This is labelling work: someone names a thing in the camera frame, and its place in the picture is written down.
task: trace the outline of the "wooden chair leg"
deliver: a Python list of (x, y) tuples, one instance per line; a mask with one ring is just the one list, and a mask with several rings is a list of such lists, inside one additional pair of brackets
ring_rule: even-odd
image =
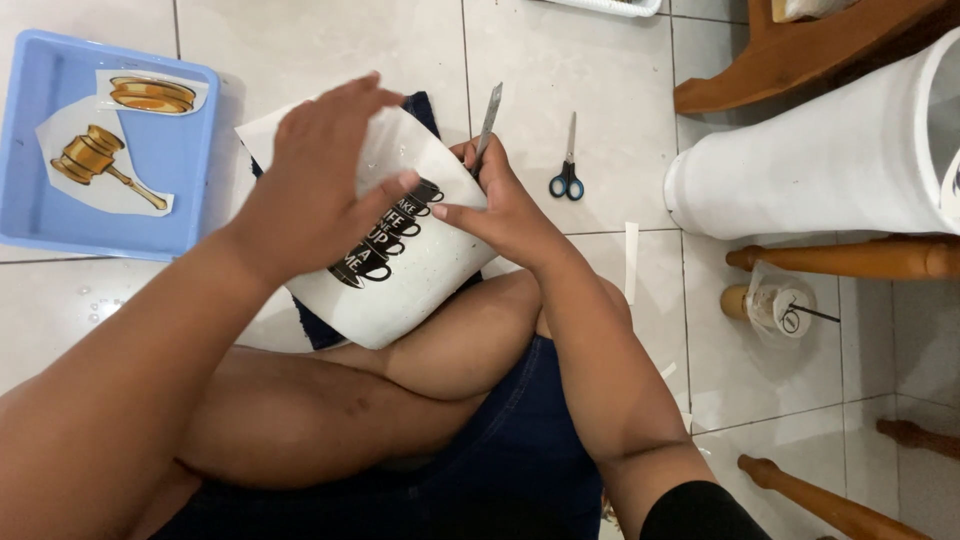
[(759, 487), (781, 493), (853, 540), (932, 540), (863, 504), (790, 476), (769, 459), (754, 459), (744, 454), (736, 460), (736, 466)]
[(879, 240), (838, 246), (762, 248), (747, 246), (727, 253), (727, 264), (753, 272), (758, 260), (784, 270), (882, 280), (960, 278), (960, 243)]
[(779, 94), (856, 61), (947, 0), (860, 0), (827, 18), (773, 22), (770, 0), (750, 0), (750, 44), (723, 73), (674, 89), (677, 112), (732, 109)]
[(926, 448), (960, 461), (960, 438), (927, 431), (906, 420), (877, 420), (876, 430), (907, 448)]

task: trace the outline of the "white ceramic vase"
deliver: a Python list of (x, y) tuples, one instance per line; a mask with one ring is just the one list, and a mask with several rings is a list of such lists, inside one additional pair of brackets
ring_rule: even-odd
[[(276, 125), (290, 108), (237, 128), (264, 169), (273, 161)], [(416, 169), (421, 187), (388, 211), (357, 248), (330, 269), (286, 284), (305, 306), (347, 339), (382, 349), (415, 328), (496, 253), (433, 217), (444, 201), (485, 209), (487, 198), (464, 166), (412, 115), (375, 115), (357, 164), (357, 192), (387, 175)]]
[(663, 194), (685, 231), (960, 233), (939, 210), (960, 150), (960, 29), (752, 127), (704, 137)]

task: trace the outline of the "black sleeve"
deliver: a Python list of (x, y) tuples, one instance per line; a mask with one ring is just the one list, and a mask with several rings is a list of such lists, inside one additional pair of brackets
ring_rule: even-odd
[(663, 494), (647, 514), (640, 539), (770, 540), (726, 489), (690, 481)]

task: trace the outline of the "scissor blade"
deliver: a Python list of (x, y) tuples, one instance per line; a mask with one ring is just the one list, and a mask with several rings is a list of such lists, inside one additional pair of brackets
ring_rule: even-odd
[(573, 112), (573, 118), (570, 120), (570, 139), (566, 142), (566, 160), (573, 162), (573, 143), (577, 138), (577, 112)]
[(493, 92), (490, 94), (490, 103), (487, 105), (487, 115), (483, 119), (483, 130), (480, 132), (480, 141), (477, 143), (476, 162), (473, 164), (473, 169), (470, 170), (473, 178), (476, 178), (480, 173), (480, 159), (483, 158), (483, 153), (487, 150), (487, 141), (493, 132), (493, 120), (496, 119), (496, 112), (500, 109), (500, 96), (502, 93), (503, 83), (500, 83), (493, 88)]

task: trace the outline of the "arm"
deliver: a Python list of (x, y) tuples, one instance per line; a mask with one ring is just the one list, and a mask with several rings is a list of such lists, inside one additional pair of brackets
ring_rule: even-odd
[(0, 398), (0, 538), (125, 533), (224, 352), (267, 298), (349, 251), (419, 182), (405, 173), (356, 199), (367, 122), (401, 101), (374, 74), (291, 111), (273, 167), (230, 224)]
[[(453, 150), (467, 168), (473, 165), (473, 143)], [(524, 190), (495, 136), (480, 184), (486, 211), (436, 205), (434, 215), (536, 276), (573, 425), (600, 469), (624, 536), (638, 538), (664, 493), (690, 480), (716, 480), (633, 329), (587, 261)]]

